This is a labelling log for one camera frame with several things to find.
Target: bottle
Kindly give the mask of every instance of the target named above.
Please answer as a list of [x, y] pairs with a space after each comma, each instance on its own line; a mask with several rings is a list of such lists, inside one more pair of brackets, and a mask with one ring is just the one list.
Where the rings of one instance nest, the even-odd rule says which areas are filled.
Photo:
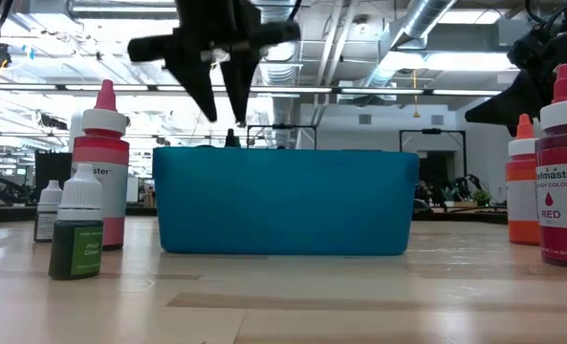
[[64, 184], [54, 225], [49, 275], [55, 280], [98, 275], [104, 222], [100, 212], [102, 185], [94, 166], [80, 163]]
[[94, 109], [83, 113], [85, 136], [75, 139], [73, 169], [78, 163], [91, 163], [106, 197], [102, 204], [104, 250], [123, 247], [126, 191], [130, 144], [121, 139], [126, 117], [116, 108], [113, 82], [104, 80]]
[[62, 189], [58, 181], [50, 181], [41, 191], [36, 206], [36, 221], [34, 221], [34, 241], [50, 243], [54, 238], [54, 223], [57, 220], [57, 206], [62, 201]]
[[540, 111], [547, 137], [535, 144], [542, 260], [567, 267], [567, 64], [557, 69], [553, 103]]
[[540, 224], [535, 204], [535, 137], [530, 117], [521, 115], [516, 138], [509, 143], [506, 164], [509, 240], [513, 244], [540, 245]]

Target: ductwork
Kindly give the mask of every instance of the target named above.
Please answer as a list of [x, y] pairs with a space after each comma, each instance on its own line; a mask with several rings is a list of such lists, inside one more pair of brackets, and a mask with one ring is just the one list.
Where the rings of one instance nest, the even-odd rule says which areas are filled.
[[[408, 4], [406, 15], [388, 23], [380, 40], [382, 54], [379, 65], [361, 81], [362, 87], [385, 87], [397, 72], [387, 60], [392, 48], [424, 49], [427, 34], [434, 29], [445, 13], [457, 0], [412, 0]], [[352, 103], [366, 105], [368, 97], [357, 97]]]
[[[262, 22], [285, 21], [290, 16], [295, 0], [251, 0], [262, 11]], [[100, 0], [25, 0], [21, 2], [20, 12], [28, 15], [62, 14], [73, 19], [177, 19], [175, 3], [153, 2], [102, 2]], [[297, 67], [286, 62], [297, 59], [297, 43], [287, 42], [271, 47], [265, 60], [272, 64], [260, 65], [262, 79], [266, 85], [294, 85], [297, 80]], [[289, 123], [294, 99], [276, 97], [273, 99], [273, 123]], [[274, 133], [277, 145], [287, 145], [289, 133]]]
[[[254, 4], [256, 6], [267, 5], [269, 2], [277, 5], [281, 4], [280, 0], [259, 0], [254, 1]], [[261, 8], [262, 23], [287, 20], [292, 12], [295, 0], [287, 0], [286, 3], [288, 3], [288, 7], [264, 6]], [[285, 63], [291, 62], [297, 58], [296, 48], [297, 43], [286, 42], [271, 47], [268, 50], [268, 55], [265, 57], [265, 60], [275, 63], [260, 65], [262, 80], [266, 85], [295, 85], [297, 81], [297, 68], [286, 65]], [[294, 106], [294, 98], [274, 97], [273, 124], [290, 123], [292, 112], [296, 108], [297, 106]], [[273, 131], [276, 145], [287, 146], [289, 134], [289, 131], [284, 130]]]

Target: warehouse ceiling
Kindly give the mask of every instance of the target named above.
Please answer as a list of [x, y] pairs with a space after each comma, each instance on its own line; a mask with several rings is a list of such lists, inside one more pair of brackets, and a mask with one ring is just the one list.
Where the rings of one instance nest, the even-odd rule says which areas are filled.
[[[531, 27], [522, 1], [438, 1], [454, 4], [427, 35], [423, 49], [413, 50], [414, 43], [410, 42], [395, 51], [384, 48], [382, 43], [395, 30], [396, 23], [403, 21], [407, 0], [304, 0], [296, 18], [302, 40], [291, 53], [288, 46], [270, 49], [255, 74], [254, 84], [366, 86], [370, 81], [367, 77], [381, 66], [391, 71], [386, 87], [506, 88], [516, 70], [505, 52]], [[253, 2], [270, 17], [284, 18], [294, 1]], [[546, 15], [563, 3], [541, 0], [536, 11]], [[116, 84], [176, 84], [163, 69], [162, 61], [133, 64], [126, 52], [131, 38], [167, 34], [178, 26], [173, 6], [170, 0], [15, 0], [13, 14], [2, 31], [1, 43], [8, 45], [9, 57], [0, 67], [0, 83], [80, 85], [98, 84], [108, 78]], [[274, 79], [273, 71], [289, 75]], [[218, 69], [211, 78], [213, 84], [222, 84]], [[421, 104], [446, 104], [454, 110], [472, 98], [417, 100]], [[312, 96], [252, 97], [248, 122], [293, 122], [293, 111], [299, 109], [294, 105], [313, 101]], [[384, 101], [405, 106], [415, 99], [397, 96]], [[331, 99], [331, 106], [336, 102]], [[0, 91], [0, 132], [29, 134], [25, 138], [0, 137], [0, 151], [64, 149], [68, 132], [51, 128], [52, 119], [70, 125], [73, 113], [94, 103], [94, 92]], [[217, 98], [221, 120], [216, 124], [205, 121], [193, 101], [184, 96], [124, 94], [118, 98], [118, 105], [131, 119], [128, 134], [135, 136], [130, 141], [138, 156], [163, 143], [150, 139], [152, 135], [166, 137], [172, 145], [218, 145], [226, 130], [234, 127], [229, 103], [223, 97]], [[42, 137], [51, 133], [53, 137]], [[265, 132], [256, 137], [255, 145], [272, 146], [280, 141]]]

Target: table surface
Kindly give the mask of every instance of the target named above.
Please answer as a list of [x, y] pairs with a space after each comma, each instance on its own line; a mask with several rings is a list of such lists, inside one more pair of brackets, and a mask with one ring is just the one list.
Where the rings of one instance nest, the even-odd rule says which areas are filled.
[[49, 279], [32, 231], [0, 224], [0, 344], [567, 344], [567, 269], [505, 226], [416, 222], [398, 257], [209, 256], [131, 217], [77, 281]]

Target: ceiling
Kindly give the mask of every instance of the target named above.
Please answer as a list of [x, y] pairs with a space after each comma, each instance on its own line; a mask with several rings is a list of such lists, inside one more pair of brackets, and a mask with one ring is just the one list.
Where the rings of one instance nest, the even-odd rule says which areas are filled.
[[[87, 1], [92, 7], [124, 4], [126, 7], [144, 9], [144, 11], [133, 13], [132, 19], [106, 19], [98, 13], [71, 19], [63, 14], [62, 10], [57, 10], [56, 6], [66, 5], [64, 0], [16, 0], [13, 14], [4, 26], [1, 38], [1, 43], [10, 46], [12, 63], [0, 68], [0, 83], [97, 84], [108, 78], [116, 84], [177, 84], [176, 80], [163, 70], [162, 61], [134, 64], [130, 62], [126, 52], [131, 38], [167, 34], [178, 26], [177, 20], [157, 19], [152, 11], [154, 7], [170, 6], [170, 0], [123, 2], [77, 0], [75, 5], [82, 1], [83, 3]], [[302, 30], [302, 39], [296, 48], [294, 60], [271, 64], [293, 68], [295, 77], [292, 83], [295, 85], [323, 84], [323, 81], [320, 83], [317, 81], [319, 66], [322, 63], [324, 48], [328, 46], [328, 33], [335, 27], [331, 25], [333, 12], [339, 7], [342, 8], [342, 14], [334, 29], [336, 30], [334, 46], [339, 41], [343, 46], [340, 56], [335, 56], [335, 47], [332, 47], [330, 56], [327, 57], [326, 70], [334, 68], [331, 84], [338, 85], [341, 81], [357, 82], [367, 77], [380, 63], [382, 52], [378, 43], [383, 30], [386, 30], [388, 23], [405, 15], [408, 1], [351, 0], [351, 2], [354, 4], [357, 2], [353, 8], [355, 11], [353, 19], [355, 21], [356, 18], [360, 18], [360, 22], [349, 24], [348, 33], [343, 36], [346, 26], [345, 13], [349, 11], [349, 7], [345, 6], [346, 3], [341, 0], [303, 1], [296, 18]], [[542, 0], [540, 8], [536, 10], [548, 13], [563, 3], [565, 1]], [[289, 8], [283, 0], [272, 0], [270, 5], [283, 10]], [[429, 49], [445, 50], [445, 52], [463, 51], [464, 47], [471, 46], [472, 42], [466, 42], [467, 36], [464, 38], [456, 34], [462, 34], [470, 27], [476, 27], [480, 32], [483, 29], [479, 27], [493, 26], [498, 19], [517, 19], [527, 24], [521, 1], [459, 0], [428, 36], [427, 46]], [[401, 67], [410, 67], [404, 66], [405, 63], [409, 63], [407, 58], [403, 58], [400, 63]], [[434, 67], [438, 66], [426, 64], [418, 66], [414, 72], [398, 71], [393, 74], [390, 87], [397, 85], [408, 88], [502, 90], [516, 74], [515, 69], [506, 66], [500, 71], [455, 71], [455, 68], [444, 70]], [[221, 73], [217, 69], [212, 73], [211, 79], [213, 84], [223, 83]], [[256, 73], [254, 84], [264, 83], [263, 74]], [[293, 99], [313, 102], [313, 97]], [[404, 106], [414, 101], [414, 97], [397, 97], [389, 99], [388, 105]], [[421, 104], [445, 104], [449, 109], [456, 109], [472, 101], [472, 98], [419, 97], [417, 101]], [[223, 136], [228, 128], [234, 127], [234, 120], [227, 99], [217, 97], [216, 102], [220, 120], [212, 124], [204, 119], [189, 97], [158, 93], [153, 96], [118, 97], [119, 111], [131, 119], [127, 134], [133, 154], [139, 157], [136, 158], [135, 165], [141, 166], [140, 173], [144, 175], [150, 173], [150, 163], [145, 163], [141, 158], [142, 152], [150, 151], [158, 145], [154, 139], [146, 139], [148, 136], [166, 137], [172, 145], [223, 144]], [[74, 95], [73, 93], [0, 91], [0, 132], [29, 134], [24, 138], [0, 137], [0, 152], [31, 153], [33, 149], [65, 149], [68, 146], [68, 132], [44, 126], [43, 115], [70, 125], [73, 113], [91, 108], [94, 104], [94, 93]], [[277, 120], [276, 116], [281, 112], [281, 109], [277, 108], [280, 105], [277, 104], [279, 102], [273, 101], [268, 95], [252, 97], [248, 123], [268, 124]], [[54, 133], [55, 136], [38, 136], [49, 133]], [[268, 132], [256, 138], [256, 146], [277, 145]]]

